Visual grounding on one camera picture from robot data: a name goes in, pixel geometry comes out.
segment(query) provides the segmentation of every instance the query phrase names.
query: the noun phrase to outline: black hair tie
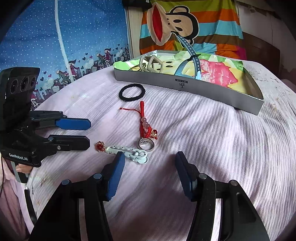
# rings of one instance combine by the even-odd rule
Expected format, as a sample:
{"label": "black hair tie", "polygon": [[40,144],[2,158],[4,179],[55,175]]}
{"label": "black hair tie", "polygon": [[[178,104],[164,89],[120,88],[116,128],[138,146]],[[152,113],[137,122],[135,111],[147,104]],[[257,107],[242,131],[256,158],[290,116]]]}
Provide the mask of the black hair tie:
{"label": "black hair tie", "polygon": [[[131,97],[131,98],[126,98],[126,97],[124,97],[124,96],[122,95],[123,92],[124,92],[126,89],[131,88],[131,87],[138,87],[138,88],[140,88],[140,89],[142,90],[141,94],[138,95],[138,96],[135,96],[135,97]],[[146,92],[146,90],[144,89],[143,85],[140,85],[140,84],[137,84],[137,83],[135,83],[135,84],[130,84],[130,85],[127,85],[127,86],[123,87],[123,88],[120,90],[120,92],[119,92],[119,98],[120,98],[121,100],[123,100],[123,101],[134,101],[134,100],[141,99],[141,98],[144,96],[145,92]]]}

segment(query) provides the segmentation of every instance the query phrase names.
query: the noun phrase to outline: blue stripe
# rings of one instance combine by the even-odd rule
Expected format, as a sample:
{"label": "blue stripe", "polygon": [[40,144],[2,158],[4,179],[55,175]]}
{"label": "blue stripe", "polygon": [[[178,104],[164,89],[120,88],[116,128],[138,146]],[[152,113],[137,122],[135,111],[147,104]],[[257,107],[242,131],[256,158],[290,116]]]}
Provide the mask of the blue stripe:
{"label": "blue stripe", "polygon": [[[215,23],[200,23],[199,24],[199,33],[198,36],[208,36],[213,34],[220,35],[230,35],[230,36],[238,36],[240,39],[243,39],[242,29],[240,25],[236,23],[236,21],[222,21],[218,20]],[[149,37],[150,32],[147,24],[143,24],[141,27],[140,38]]]}
{"label": "blue stripe", "polygon": [[201,53],[215,54],[215,52],[217,51],[217,45],[210,43],[193,44],[192,47],[195,50],[195,52]]}

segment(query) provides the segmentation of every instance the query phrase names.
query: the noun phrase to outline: colorful striped towel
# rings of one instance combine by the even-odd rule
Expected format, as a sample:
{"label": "colorful striped towel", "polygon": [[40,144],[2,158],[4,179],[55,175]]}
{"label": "colorful striped towel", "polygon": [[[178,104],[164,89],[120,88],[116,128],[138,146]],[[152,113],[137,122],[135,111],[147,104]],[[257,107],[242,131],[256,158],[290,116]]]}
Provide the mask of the colorful striped towel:
{"label": "colorful striped towel", "polygon": [[196,52],[246,59],[242,30],[232,0],[151,0],[144,12],[141,54],[153,50],[184,50],[174,33]]}

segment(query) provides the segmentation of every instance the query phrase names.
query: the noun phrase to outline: metal screw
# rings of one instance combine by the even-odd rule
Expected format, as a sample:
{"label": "metal screw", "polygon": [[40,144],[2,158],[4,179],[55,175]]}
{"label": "metal screw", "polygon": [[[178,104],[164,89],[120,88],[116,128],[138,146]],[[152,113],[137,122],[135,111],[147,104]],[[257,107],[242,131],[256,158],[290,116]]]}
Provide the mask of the metal screw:
{"label": "metal screw", "polygon": [[206,179],[206,178],[207,178],[207,175],[204,174],[204,173],[200,173],[200,174],[198,175],[198,177],[199,177],[200,179]]}
{"label": "metal screw", "polygon": [[230,184],[233,185],[233,186],[237,186],[238,185],[238,182],[236,180],[231,180],[230,181]]}
{"label": "metal screw", "polygon": [[95,175],[93,175],[94,179],[100,179],[102,177],[101,173],[96,173]]}
{"label": "metal screw", "polygon": [[62,185],[68,185],[70,183],[69,179],[63,180]]}

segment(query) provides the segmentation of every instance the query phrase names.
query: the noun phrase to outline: ring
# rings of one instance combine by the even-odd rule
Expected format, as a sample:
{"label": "ring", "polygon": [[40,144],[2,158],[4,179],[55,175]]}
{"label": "ring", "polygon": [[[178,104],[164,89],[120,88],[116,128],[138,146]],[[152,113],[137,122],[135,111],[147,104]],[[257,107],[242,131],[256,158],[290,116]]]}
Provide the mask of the ring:
{"label": "ring", "polygon": [[[141,94],[139,94],[138,96],[135,96],[135,97],[131,97],[131,98],[126,98],[126,97],[124,97],[124,96],[122,95],[123,92],[124,92],[126,89],[131,88],[131,87],[138,87],[138,88],[140,88],[140,89],[142,90]],[[135,84],[130,84],[130,85],[126,85],[125,87],[123,87],[123,88],[120,90],[120,92],[119,92],[119,98],[120,98],[121,100],[123,100],[123,101],[127,101],[127,102],[128,102],[128,101],[134,101],[134,100],[141,99],[141,98],[144,96],[145,92],[146,92],[146,90],[144,89],[143,85],[140,85],[140,84],[137,84],[137,83],[135,83]]]}
{"label": "ring", "polygon": [[[141,145],[144,145],[146,143],[149,143],[151,145],[150,149],[144,149],[144,148],[141,147]],[[141,150],[145,150],[145,151],[149,152],[149,151],[152,151],[154,149],[154,146],[155,146],[154,142],[149,138],[140,138],[138,140],[138,147]]]}

